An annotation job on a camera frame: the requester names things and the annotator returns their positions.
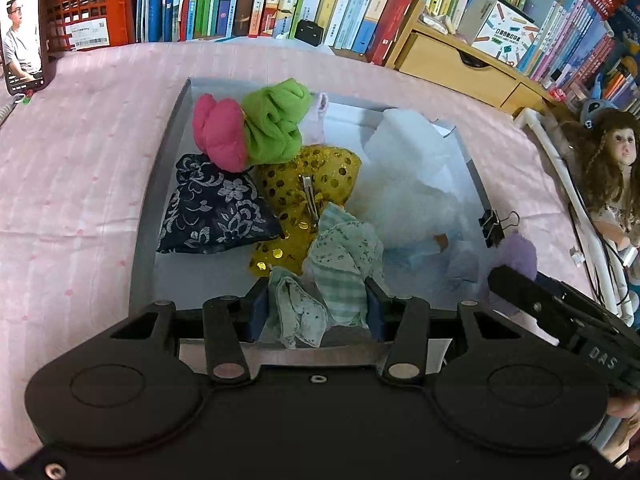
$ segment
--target navy floral fabric pouch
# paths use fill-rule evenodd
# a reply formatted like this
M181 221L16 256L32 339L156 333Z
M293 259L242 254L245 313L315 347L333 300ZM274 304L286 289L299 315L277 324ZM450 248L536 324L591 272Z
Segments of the navy floral fabric pouch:
M183 155L175 167L178 187L164 214L159 253L221 253L282 234L247 173L220 170L203 154Z

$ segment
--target pink scrunchie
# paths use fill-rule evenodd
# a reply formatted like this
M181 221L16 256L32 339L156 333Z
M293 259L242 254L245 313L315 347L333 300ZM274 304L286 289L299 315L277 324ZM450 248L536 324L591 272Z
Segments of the pink scrunchie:
M221 170L239 173L246 169L244 115L233 99L216 101L203 94L193 109L193 140L196 146Z

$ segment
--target white box with pencil illustrations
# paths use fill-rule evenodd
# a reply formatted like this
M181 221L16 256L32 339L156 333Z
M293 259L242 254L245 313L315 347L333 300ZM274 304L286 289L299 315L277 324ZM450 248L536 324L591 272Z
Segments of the white box with pencil illustrations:
M473 0L458 26L458 34L474 48L516 66L539 28L504 0Z

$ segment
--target brown hair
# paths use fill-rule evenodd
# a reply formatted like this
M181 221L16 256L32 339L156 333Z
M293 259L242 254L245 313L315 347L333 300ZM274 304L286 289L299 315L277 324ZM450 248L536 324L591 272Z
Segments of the brown hair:
M582 196L589 211L599 211L607 203L616 202L622 197L624 182L617 162L605 149L607 134L612 131L629 128L634 133L636 153L640 142L640 123L629 112L616 108L606 108L593 120L593 127L581 124L562 127L568 134L568 140L576 148L582 168ZM640 164L634 163L629 180L629 193L623 205L623 223L634 222L640 218Z

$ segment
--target pink bedsheet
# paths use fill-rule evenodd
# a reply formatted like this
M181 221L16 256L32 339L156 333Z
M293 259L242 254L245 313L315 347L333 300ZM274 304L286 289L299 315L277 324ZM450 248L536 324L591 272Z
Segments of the pink bedsheet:
M251 45L108 48L69 54L57 70L0 130L0 462L9 466L39 444L23 403L31 375L127 315L146 182L189 76L294 77L455 124L493 206L520 214L539 270L588 290L544 155L508 115L471 98L362 62Z

